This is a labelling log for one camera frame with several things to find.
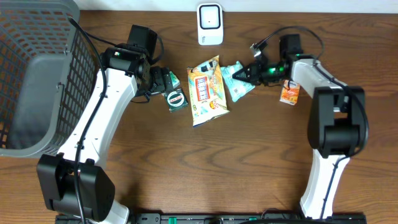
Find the green white packet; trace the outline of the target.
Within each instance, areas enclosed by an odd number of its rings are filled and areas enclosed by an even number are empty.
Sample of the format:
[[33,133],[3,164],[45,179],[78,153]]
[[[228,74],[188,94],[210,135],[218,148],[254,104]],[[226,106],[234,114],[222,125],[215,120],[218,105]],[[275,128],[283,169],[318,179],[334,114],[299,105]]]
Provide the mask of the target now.
[[170,75],[170,79],[172,81],[173,88],[177,88],[180,85],[180,80],[172,71],[169,71],[169,75]]

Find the light blue small packet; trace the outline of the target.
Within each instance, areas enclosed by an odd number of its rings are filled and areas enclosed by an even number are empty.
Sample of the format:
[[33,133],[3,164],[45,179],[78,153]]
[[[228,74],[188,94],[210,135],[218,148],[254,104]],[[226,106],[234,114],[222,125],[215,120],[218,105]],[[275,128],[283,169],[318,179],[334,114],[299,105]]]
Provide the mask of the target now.
[[234,103],[255,88],[255,86],[250,83],[236,80],[232,77],[234,73],[242,68],[243,66],[239,61],[237,61],[234,65],[221,67],[221,75],[226,86],[228,87],[231,99]]

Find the dark green round-label packet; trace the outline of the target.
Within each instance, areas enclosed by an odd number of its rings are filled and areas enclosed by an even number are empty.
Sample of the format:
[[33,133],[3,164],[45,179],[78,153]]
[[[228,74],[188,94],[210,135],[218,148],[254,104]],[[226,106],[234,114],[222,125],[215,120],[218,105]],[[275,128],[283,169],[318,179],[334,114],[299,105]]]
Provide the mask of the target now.
[[188,106],[187,97],[181,88],[163,93],[162,96],[164,97],[171,113]]

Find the orange small packet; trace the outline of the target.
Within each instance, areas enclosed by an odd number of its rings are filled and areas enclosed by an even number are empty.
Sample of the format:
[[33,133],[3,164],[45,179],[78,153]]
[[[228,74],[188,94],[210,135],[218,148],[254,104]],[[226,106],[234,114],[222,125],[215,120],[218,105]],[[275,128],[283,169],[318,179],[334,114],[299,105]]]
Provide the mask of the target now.
[[300,85],[291,80],[285,80],[282,85],[279,101],[289,104],[296,105],[299,97]]

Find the large yellow snack bag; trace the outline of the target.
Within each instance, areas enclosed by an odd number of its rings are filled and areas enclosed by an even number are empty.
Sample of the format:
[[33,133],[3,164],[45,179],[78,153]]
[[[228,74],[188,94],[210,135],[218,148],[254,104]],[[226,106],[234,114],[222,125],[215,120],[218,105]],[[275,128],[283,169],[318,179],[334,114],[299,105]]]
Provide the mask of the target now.
[[218,55],[187,73],[193,127],[229,113]]

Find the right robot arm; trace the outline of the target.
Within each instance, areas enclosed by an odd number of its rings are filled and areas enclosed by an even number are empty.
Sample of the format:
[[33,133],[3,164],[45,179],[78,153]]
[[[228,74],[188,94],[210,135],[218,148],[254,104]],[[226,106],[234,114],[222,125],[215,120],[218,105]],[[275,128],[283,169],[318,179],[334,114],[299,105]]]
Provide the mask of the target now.
[[339,81],[322,67],[317,56],[305,54],[298,34],[279,39],[277,63],[270,63],[263,54],[266,46],[266,40],[252,44],[255,61],[234,73],[233,78],[252,85],[288,80],[312,98],[307,137],[313,159],[300,208],[305,218],[326,220],[333,214],[334,197],[346,165],[368,141],[364,90]]

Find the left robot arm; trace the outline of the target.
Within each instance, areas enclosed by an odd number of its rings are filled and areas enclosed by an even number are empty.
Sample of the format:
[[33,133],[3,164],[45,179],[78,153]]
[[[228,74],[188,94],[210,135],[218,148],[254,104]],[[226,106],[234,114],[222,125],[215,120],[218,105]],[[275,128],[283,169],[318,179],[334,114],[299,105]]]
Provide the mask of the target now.
[[125,44],[97,54],[100,69],[82,116],[54,156],[43,155],[37,175],[49,210],[78,223],[127,223],[129,209],[114,197],[115,185],[105,173],[109,145],[127,105],[135,97],[149,102],[172,90],[167,67],[157,66],[158,34],[133,25]]

